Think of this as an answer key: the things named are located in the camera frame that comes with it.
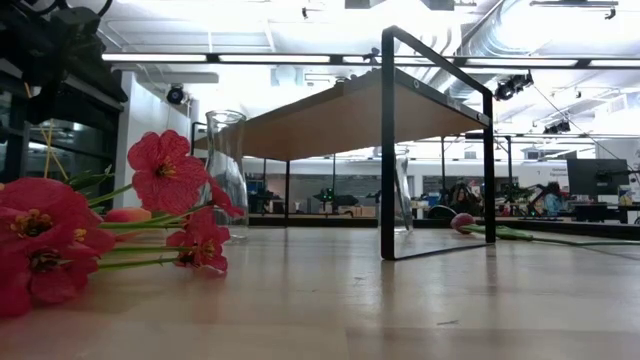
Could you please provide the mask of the clear glass vase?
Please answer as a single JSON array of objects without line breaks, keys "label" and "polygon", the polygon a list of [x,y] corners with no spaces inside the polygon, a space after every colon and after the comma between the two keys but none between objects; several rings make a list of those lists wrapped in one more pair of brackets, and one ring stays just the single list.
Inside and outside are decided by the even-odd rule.
[{"label": "clear glass vase", "polygon": [[231,242],[240,242],[248,235],[248,194],[244,177],[243,131],[246,117],[233,110],[212,110],[207,118],[206,170],[216,185],[229,197],[229,204],[242,211],[231,215],[216,201],[213,210],[219,226],[229,229]]},{"label": "clear glass vase", "polygon": [[413,230],[411,193],[408,181],[409,157],[406,148],[395,147],[394,150],[394,233],[403,234]]}]

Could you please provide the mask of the dark red tulip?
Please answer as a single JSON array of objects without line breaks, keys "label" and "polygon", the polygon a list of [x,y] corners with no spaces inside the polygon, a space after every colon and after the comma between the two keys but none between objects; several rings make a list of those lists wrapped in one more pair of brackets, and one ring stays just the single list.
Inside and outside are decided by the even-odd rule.
[{"label": "dark red tulip", "polygon": [[[467,213],[457,214],[450,222],[452,229],[461,234],[486,234],[486,228],[484,225],[478,225],[475,219]],[[558,245],[566,245],[571,247],[594,247],[594,246],[640,246],[640,241],[587,241],[587,242],[574,242],[569,240],[558,240],[535,237],[528,235],[506,226],[497,226],[495,228],[495,237],[501,240],[509,241],[526,241],[526,242],[540,242],[550,243]]]}]

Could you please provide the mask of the large red flower bunch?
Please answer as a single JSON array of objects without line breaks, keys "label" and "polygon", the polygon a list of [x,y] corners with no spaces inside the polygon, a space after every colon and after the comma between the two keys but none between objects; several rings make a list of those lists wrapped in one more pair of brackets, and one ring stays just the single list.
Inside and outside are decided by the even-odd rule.
[{"label": "large red flower bunch", "polygon": [[[127,163],[133,175],[122,189],[135,192],[140,208],[152,213],[148,221],[105,222],[106,214],[96,212],[115,195],[88,199],[81,191],[109,171],[65,182],[23,177],[0,183],[0,318],[74,299],[100,270],[172,263],[227,271],[223,246],[231,234],[213,210],[218,203],[231,215],[242,211],[191,155],[187,139],[173,130],[146,133],[128,150]],[[126,230],[141,234],[117,242]]]}]

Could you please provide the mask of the orange tulip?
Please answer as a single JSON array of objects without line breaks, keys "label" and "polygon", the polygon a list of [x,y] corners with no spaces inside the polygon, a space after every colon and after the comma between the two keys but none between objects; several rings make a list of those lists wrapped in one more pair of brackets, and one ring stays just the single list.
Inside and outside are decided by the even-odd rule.
[{"label": "orange tulip", "polygon": [[[143,222],[152,218],[152,213],[140,207],[124,207],[119,209],[112,209],[104,216],[105,222],[115,223],[129,223],[129,222]],[[141,231],[126,230],[124,232],[119,231],[115,239],[117,242],[125,242],[134,239],[140,235]]]}]

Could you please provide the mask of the black office chair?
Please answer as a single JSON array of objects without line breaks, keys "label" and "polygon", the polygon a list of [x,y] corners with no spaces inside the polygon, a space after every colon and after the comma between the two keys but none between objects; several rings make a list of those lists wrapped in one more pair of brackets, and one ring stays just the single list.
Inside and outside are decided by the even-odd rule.
[{"label": "black office chair", "polygon": [[426,218],[431,220],[448,220],[450,221],[457,215],[457,212],[450,207],[444,205],[435,205],[431,207],[427,213]]}]

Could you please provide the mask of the person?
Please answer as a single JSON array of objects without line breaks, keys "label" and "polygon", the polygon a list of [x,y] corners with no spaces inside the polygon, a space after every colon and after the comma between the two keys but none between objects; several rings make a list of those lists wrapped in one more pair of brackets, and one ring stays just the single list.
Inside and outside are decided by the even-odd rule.
[{"label": "person", "polygon": [[549,217],[556,217],[563,210],[563,194],[558,182],[549,182],[545,188],[544,206]]},{"label": "person", "polygon": [[457,182],[448,192],[448,206],[456,213],[472,216],[481,214],[481,198],[475,195],[464,182]]}]

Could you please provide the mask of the wide black monitor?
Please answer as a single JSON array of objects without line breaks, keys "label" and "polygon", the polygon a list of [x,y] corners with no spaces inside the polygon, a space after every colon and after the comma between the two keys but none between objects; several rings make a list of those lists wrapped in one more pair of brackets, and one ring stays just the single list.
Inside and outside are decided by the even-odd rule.
[{"label": "wide black monitor", "polygon": [[627,162],[621,159],[568,159],[567,171],[571,195],[617,195],[629,184]]}]

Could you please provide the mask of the black metal table frame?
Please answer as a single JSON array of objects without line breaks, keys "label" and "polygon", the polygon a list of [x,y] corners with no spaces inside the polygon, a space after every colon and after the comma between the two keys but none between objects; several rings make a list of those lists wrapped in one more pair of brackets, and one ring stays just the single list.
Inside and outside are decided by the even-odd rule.
[{"label": "black metal table frame", "polygon": [[[640,241],[640,225],[538,221],[500,218],[496,221],[499,226],[506,226],[516,230],[538,231],[556,234],[590,236],[620,240]],[[249,216],[250,226],[263,227],[346,227],[346,228],[376,228],[376,218],[351,218],[341,216],[322,215],[290,215],[288,218],[279,215]]]}]

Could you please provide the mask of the wooden shelf with black frame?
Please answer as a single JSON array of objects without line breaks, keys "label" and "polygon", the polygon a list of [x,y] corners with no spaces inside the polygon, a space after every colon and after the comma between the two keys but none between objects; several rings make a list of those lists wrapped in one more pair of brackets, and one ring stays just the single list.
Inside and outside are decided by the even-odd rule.
[{"label": "wooden shelf with black frame", "polygon": [[[476,111],[403,72],[394,47],[401,42],[480,93]],[[381,34],[381,64],[375,72],[254,117],[244,124],[243,156],[290,163],[355,149],[381,149],[380,252],[398,260],[394,235],[394,162],[398,142],[479,130],[483,141],[486,244],[495,242],[493,95],[450,60],[397,26]]]}]

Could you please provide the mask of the silver ceiling duct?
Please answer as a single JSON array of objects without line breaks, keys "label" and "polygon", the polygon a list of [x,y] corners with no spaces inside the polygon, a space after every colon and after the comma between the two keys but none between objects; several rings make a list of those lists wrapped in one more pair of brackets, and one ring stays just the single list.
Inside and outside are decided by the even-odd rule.
[{"label": "silver ceiling duct", "polygon": [[500,0],[462,39],[456,56],[502,57],[531,54],[544,44],[533,29],[533,0]]}]

